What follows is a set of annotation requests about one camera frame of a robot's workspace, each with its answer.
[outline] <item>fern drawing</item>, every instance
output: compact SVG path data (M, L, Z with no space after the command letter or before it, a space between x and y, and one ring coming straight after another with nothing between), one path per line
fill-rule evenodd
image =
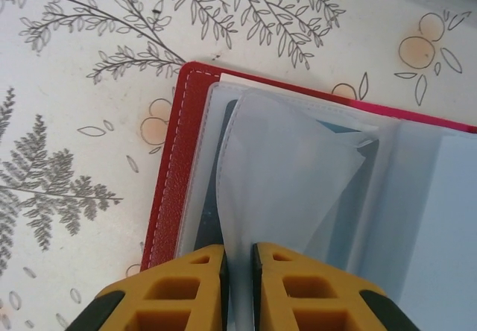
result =
M0 137L13 112L13 90L0 106ZM31 132L15 141L10 160L0 168L0 276L11 258L13 236L19 216L28 220L39 247L50 248L56 217L71 236L79 233L81 219L94 221L98 211L106 211L122 198L91 177L75 178L73 154L63 149L50 154L46 149L47 127L37 115Z

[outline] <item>white table surface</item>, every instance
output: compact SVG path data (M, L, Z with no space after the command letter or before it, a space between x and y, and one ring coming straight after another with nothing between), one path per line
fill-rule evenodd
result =
M0 0L0 330L139 270L185 61L477 124L476 0L131 1Z

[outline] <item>orange fruit drawing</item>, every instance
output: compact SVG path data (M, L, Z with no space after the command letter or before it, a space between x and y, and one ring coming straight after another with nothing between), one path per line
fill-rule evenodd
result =
M333 95L342 96L344 98L357 98L355 88L347 83L339 83L333 88L333 91L331 91L331 93Z
M446 31L444 20L436 13L427 13L419 21L419 31L427 40L437 42Z
M141 264L132 264L126 270L126 277L132 277L133 275L138 274L141 271Z
M426 38L408 37L399 46L399 56L411 68L424 69L434 60L435 48Z
M169 101L164 98L158 98L157 100L152 101L149 106L149 114L153 117L159 117L165 121L169 121L169 116L171 115L172 105Z
M141 123L141 137L149 145L161 145L165 141L167 121L158 117L148 117Z

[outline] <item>red leather cover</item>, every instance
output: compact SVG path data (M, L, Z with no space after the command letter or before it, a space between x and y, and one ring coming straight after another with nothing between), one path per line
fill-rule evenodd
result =
M325 92L234 72L199 62L187 63L180 70L177 79L174 103L172 105L171 118L169 120L152 204L151 219L149 220L146 235L141 270L151 268L174 258L207 93L211 84L220 81L222 73L278 86L300 94L322 98L323 100L333 101L380 115L477 133L477 127L458 122L342 98L341 96L330 95Z

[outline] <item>black rubber pad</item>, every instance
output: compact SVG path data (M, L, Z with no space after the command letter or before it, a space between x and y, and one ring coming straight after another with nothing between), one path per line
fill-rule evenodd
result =
M227 255L224 252L222 258L221 271L219 274L221 281L221 314L222 331L227 331L227 318L229 316L229 266L227 264Z
M359 292L387 331L419 331L404 312L388 297L371 290Z
M99 331L125 295L118 290L94 299L66 331Z
M260 308L262 305L262 261L259 246L252 246L252 289L253 289L253 322L255 331L260 328Z

